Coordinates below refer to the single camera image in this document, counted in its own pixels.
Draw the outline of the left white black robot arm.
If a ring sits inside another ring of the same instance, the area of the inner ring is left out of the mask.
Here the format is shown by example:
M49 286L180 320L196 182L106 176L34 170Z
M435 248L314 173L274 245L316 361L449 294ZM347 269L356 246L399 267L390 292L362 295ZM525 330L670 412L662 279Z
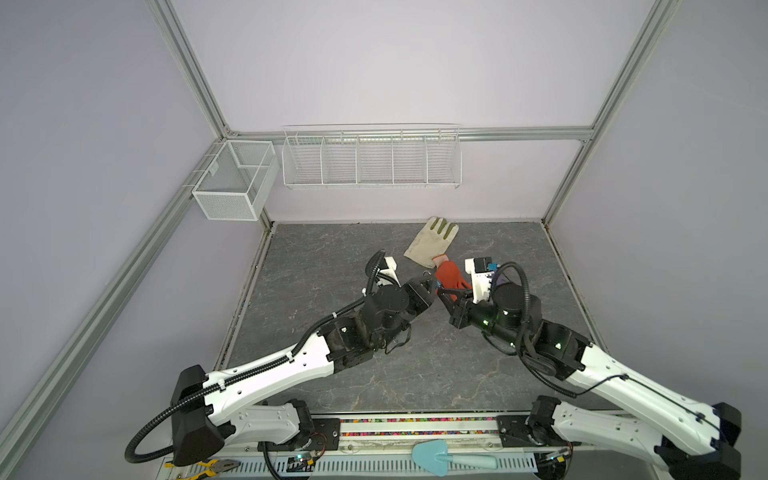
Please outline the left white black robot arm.
M430 272L405 283L378 251L365 267L362 297L308 327L292 346L247 364L218 371L199 365L177 377L168 407L128 442L130 464L170 457L175 466L207 460L236 441L297 446L316 430L307 404L269 398L305 382L326 378L389 354L410 336L414 319L436 298Z

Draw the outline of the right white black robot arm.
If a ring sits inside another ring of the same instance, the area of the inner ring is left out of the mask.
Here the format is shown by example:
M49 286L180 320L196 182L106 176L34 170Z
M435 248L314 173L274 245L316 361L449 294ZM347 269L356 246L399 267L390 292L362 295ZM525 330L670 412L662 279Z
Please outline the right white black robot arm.
M538 397L523 432L536 445L589 444L643 460L674 479L738 479L741 412L668 389L620 363L571 328L546 320L515 262L434 260L451 324L480 330L558 392Z

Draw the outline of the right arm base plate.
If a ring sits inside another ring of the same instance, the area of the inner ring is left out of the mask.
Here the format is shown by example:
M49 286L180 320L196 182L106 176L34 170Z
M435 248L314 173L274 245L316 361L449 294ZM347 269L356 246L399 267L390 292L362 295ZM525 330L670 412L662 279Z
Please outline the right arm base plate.
M496 422L501 445L505 448L568 445L568 441L554 431L552 420L530 420L528 415L514 414L499 415Z

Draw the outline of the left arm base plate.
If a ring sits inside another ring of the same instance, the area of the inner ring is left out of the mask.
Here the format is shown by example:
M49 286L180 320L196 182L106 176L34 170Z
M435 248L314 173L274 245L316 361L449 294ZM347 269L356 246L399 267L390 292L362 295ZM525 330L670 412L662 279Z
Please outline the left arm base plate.
M341 439L341 419L313 418L313 426L282 444L268 442L270 452L337 451Z

